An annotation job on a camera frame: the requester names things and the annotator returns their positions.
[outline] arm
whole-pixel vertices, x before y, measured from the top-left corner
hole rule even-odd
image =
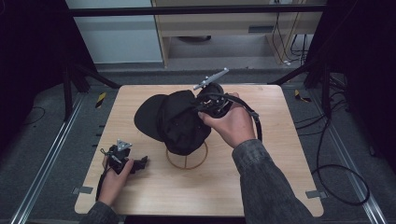
[[[233,147],[233,160],[241,175],[242,201],[247,223],[313,223],[310,212],[294,196],[290,184],[256,139],[253,122],[241,105],[233,103],[221,119],[199,113]]]
[[[125,186],[129,173],[131,172],[134,160],[128,160],[122,170],[117,173],[109,169],[102,184],[102,189],[98,201],[79,223],[80,224],[115,224],[119,223],[119,218],[116,213],[111,209],[111,205],[116,201],[122,188]]]

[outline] cap brim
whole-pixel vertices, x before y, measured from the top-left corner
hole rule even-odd
[[[153,95],[148,98],[136,111],[134,115],[134,125],[145,135],[163,142],[157,131],[157,114],[167,97],[164,94]]]

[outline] jacket sleeve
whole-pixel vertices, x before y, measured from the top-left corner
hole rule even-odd
[[[248,140],[233,150],[241,175],[246,222],[315,223],[308,209],[294,196],[290,184],[274,164],[262,142]]]
[[[96,202],[80,224],[117,224],[119,218],[105,203]]]

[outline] wooden tabletop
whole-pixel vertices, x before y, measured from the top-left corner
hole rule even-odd
[[[95,193],[103,172],[103,154],[117,139],[132,143],[130,158],[148,156],[145,170],[130,175],[114,210],[120,215],[159,216],[225,216],[244,215],[239,174],[232,151],[214,130],[206,138],[208,147],[204,163],[192,170],[181,170],[166,158],[164,143],[158,142],[134,126],[139,106],[154,94],[192,90],[193,85],[123,86],[108,117],[98,148],[93,156],[83,186],[93,188],[91,194],[80,193],[76,212],[86,214],[95,203]],[[323,214],[320,199],[308,199],[306,191],[315,190],[297,132],[290,116],[283,91],[272,85],[222,85],[225,92],[238,92],[260,115],[264,146],[275,164],[289,180],[296,197],[314,217]],[[200,160],[205,146],[189,156]]]

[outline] baseball cap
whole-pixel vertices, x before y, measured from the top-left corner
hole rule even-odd
[[[211,132],[198,117],[194,101],[192,91],[153,95],[137,109],[134,124],[140,132],[164,142],[170,152],[188,156]]]

